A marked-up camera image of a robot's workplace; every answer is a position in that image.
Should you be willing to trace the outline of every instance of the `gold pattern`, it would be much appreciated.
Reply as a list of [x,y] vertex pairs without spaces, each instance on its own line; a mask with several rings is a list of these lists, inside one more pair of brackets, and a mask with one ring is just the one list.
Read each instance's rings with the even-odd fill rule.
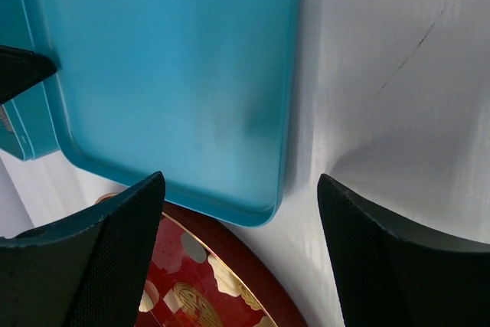
[[275,327],[275,324],[273,324],[273,321],[268,316],[264,316],[259,324],[254,327]]
[[252,293],[250,291],[248,291],[248,289],[245,287],[245,285],[240,283],[240,285],[238,285],[238,289],[240,291],[240,296],[242,297],[243,301],[250,308],[252,308],[252,310],[256,310],[256,311],[262,310],[259,302],[257,301],[257,299],[255,299],[255,296],[253,296]]
[[95,201],[95,204],[99,204],[102,201],[105,201],[106,199],[111,199],[112,197],[117,196],[119,193],[107,193],[106,195],[102,195]]
[[194,287],[176,283],[174,293],[182,312],[191,321],[198,322],[201,327],[223,327],[213,306]]
[[213,254],[207,256],[207,262],[213,269],[214,279],[216,281],[217,291],[236,298],[240,296],[240,281],[228,271],[228,268],[223,266]]
[[262,304],[260,303],[260,301],[254,296],[254,294],[249,290],[249,288],[243,283],[243,281],[241,280],[240,277],[238,277],[238,275],[230,268],[226,265],[225,262],[223,262],[220,257],[218,257],[212,250],[210,247],[208,247],[201,239],[199,239],[199,237],[195,236],[192,232],[190,232],[184,225],[182,225],[180,222],[176,221],[174,218],[168,216],[164,211],[162,212],[162,214],[164,216],[166,216],[170,221],[172,221],[174,224],[178,225],[182,230],[184,231],[187,231],[192,237],[194,237],[195,240],[197,240],[199,243],[201,243],[201,245],[207,249],[207,251],[211,254],[213,254],[217,260],[219,260],[224,267],[227,268],[227,270],[233,275],[235,276],[235,278],[240,281],[240,283],[243,285],[243,288],[245,288],[252,296],[253,298],[255,298],[257,304],[260,306],[260,308],[263,310],[264,313],[266,313],[266,316],[269,317],[269,320],[271,321],[271,323],[273,324],[273,327],[278,327],[276,321],[273,320],[273,318],[270,316],[269,312],[267,312],[267,309],[265,309]]

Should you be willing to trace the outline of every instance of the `blue plastic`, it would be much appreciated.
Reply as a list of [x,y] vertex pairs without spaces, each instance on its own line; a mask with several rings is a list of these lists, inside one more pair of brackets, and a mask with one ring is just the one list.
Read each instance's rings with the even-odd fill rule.
[[299,0],[24,0],[61,150],[244,226],[283,192]]
[[[0,44],[34,50],[22,0],[0,0]],[[0,126],[0,149],[24,161],[58,149],[42,83],[3,107],[13,132]]]

